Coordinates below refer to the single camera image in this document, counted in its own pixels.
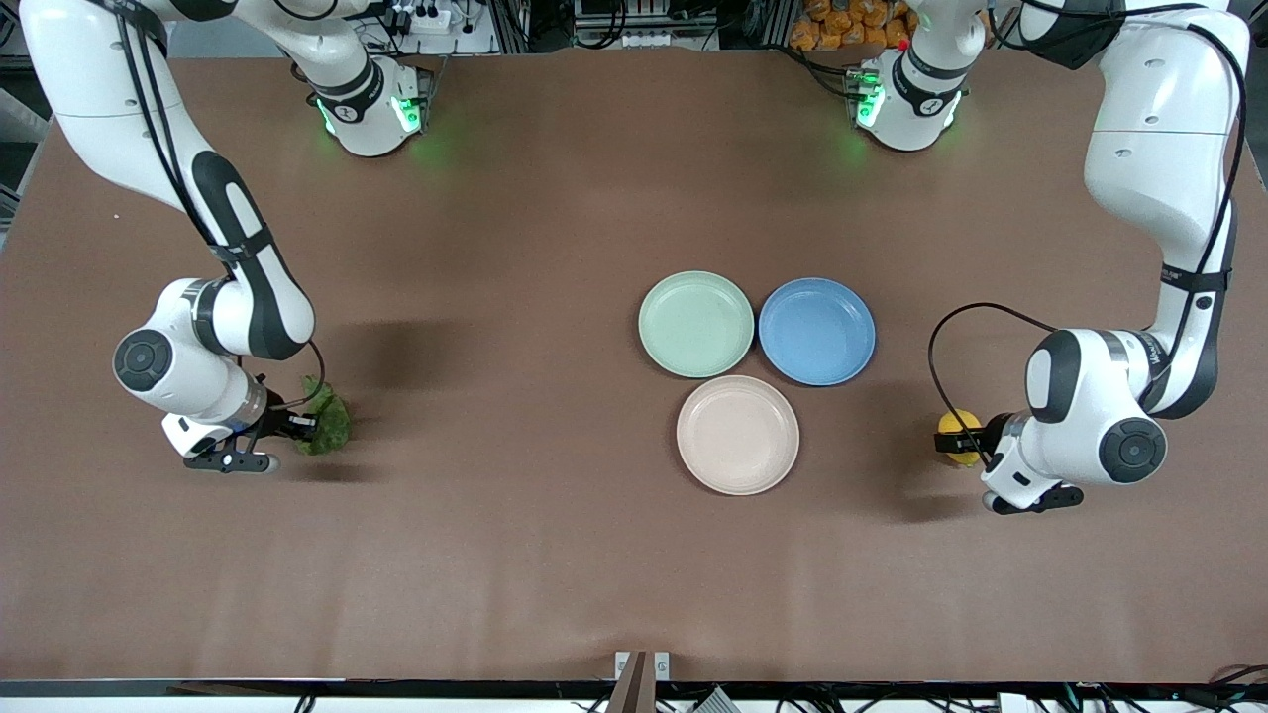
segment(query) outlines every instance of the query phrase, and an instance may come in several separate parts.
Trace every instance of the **glowing green light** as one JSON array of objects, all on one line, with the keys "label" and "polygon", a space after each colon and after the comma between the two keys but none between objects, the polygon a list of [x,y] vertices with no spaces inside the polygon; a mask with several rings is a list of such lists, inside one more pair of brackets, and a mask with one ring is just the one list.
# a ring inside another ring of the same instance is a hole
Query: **glowing green light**
[{"label": "glowing green light", "polygon": [[326,132],[335,136],[335,124],[330,122],[330,113],[326,112],[326,107],[322,105],[321,99],[317,100],[317,109],[321,110],[321,117],[326,119]]},{"label": "glowing green light", "polygon": [[955,108],[956,108],[956,104],[960,103],[960,98],[961,96],[964,96],[962,91],[956,91],[955,93],[955,99],[952,99],[951,100],[951,105],[947,107],[947,118],[946,118],[945,122],[942,122],[942,128],[947,128],[948,126],[951,126],[951,122],[955,121]]},{"label": "glowing green light", "polygon": [[392,109],[396,110],[397,118],[401,119],[401,128],[406,132],[413,133],[422,126],[422,122],[418,119],[418,105],[413,100],[407,99],[402,101],[393,96]]},{"label": "glowing green light", "polygon": [[871,96],[858,103],[858,123],[870,128],[874,123],[876,123],[876,114],[880,113],[880,105],[884,103],[885,88],[877,86],[876,91],[874,91]]}]

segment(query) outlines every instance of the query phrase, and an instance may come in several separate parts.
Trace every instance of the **blue plate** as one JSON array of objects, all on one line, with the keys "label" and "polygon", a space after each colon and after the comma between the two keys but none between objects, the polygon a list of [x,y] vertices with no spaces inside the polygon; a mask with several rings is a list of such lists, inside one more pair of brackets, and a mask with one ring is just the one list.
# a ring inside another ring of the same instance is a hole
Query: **blue plate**
[{"label": "blue plate", "polygon": [[803,278],[776,289],[757,322],[766,358],[790,379],[833,386],[853,378],[876,349],[867,304],[848,287]]}]

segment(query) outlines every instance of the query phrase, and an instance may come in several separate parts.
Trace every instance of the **round black joint cap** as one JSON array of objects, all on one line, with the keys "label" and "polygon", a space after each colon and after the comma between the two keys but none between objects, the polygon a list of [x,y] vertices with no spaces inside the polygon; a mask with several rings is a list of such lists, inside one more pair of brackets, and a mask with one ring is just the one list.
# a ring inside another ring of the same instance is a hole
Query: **round black joint cap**
[{"label": "round black joint cap", "polygon": [[1123,419],[1101,438],[1101,467],[1115,482],[1140,482],[1163,464],[1167,436],[1148,419]]},{"label": "round black joint cap", "polygon": [[132,391],[150,391],[171,367],[171,341],[155,330],[137,330],[114,350],[114,374]]}]

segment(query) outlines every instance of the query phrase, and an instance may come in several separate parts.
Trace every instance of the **plate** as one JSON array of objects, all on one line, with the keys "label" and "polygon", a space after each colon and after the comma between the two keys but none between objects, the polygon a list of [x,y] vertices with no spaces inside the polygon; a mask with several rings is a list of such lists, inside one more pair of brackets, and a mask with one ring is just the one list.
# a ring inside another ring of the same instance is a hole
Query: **plate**
[{"label": "plate", "polygon": [[852,289],[824,278],[792,280],[762,306],[758,343],[790,379],[833,386],[853,378],[876,349],[871,312]]},{"label": "plate", "polygon": [[729,279],[699,270],[670,275],[643,299],[638,335],[652,360],[680,377],[715,377],[753,345],[753,307]]},{"label": "plate", "polygon": [[729,376],[705,382],[678,412],[678,453],[700,482],[727,495],[757,495],[792,468],[796,414],[771,384]]}]

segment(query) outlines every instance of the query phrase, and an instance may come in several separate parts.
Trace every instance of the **green plate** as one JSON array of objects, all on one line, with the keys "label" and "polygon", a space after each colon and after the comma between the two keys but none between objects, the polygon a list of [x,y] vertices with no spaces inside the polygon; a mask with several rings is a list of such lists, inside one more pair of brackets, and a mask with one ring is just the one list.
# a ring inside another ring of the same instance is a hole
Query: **green plate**
[{"label": "green plate", "polygon": [[652,360],[696,379],[734,367],[753,344],[753,307],[729,279],[699,270],[670,275],[643,299],[638,335]]}]

